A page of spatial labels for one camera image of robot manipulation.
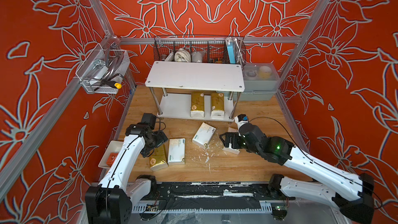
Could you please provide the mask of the gold tissue pack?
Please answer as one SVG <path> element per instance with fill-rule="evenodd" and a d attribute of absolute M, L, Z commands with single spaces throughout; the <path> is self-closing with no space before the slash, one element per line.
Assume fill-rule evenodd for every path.
<path fill-rule="evenodd" d="M 204 93 L 193 92 L 191 93 L 191 110 L 190 116 L 192 118 L 205 117 L 205 101 Z"/>
<path fill-rule="evenodd" d="M 223 118 L 225 116 L 224 109 L 224 94 L 212 93 L 211 94 L 211 113 L 212 118 Z"/>
<path fill-rule="evenodd" d="M 168 166 L 165 146 L 161 145 L 155 148 L 150 156 L 150 170 L 155 172 L 165 169 Z"/>

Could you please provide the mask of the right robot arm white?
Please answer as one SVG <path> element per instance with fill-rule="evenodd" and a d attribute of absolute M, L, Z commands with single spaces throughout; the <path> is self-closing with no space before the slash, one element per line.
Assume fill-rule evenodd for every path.
<path fill-rule="evenodd" d="M 356 175 L 338 169 L 301 151 L 288 140 L 266 136 L 258 126 L 248 122 L 239 124 L 237 132 L 220 135 L 220 139 L 226 148 L 244 149 L 267 162 L 294 169 L 313 179 L 307 182 L 273 174 L 268 191 L 274 196 L 311 200 L 339 210 L 354 222 L 372 222 L 375 206 L 371 175 Z"/>

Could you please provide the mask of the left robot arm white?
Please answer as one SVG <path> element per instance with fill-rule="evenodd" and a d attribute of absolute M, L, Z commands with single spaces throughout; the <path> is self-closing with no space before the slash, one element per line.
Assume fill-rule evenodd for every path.
<path fill-rule="evenodd" d="M 135 206 L 146 196 L 157 196 L 157 182 L 152 175 L 141 175 L 128 186 L 132 169 L 139 157 L 149 157 L 155 148 L 168 141 L 155 124 L 140 122 L 125 132 L 122 148 L 109 171 L 97 186 L 85 194 L 89 224 L 127 224 Z"/>

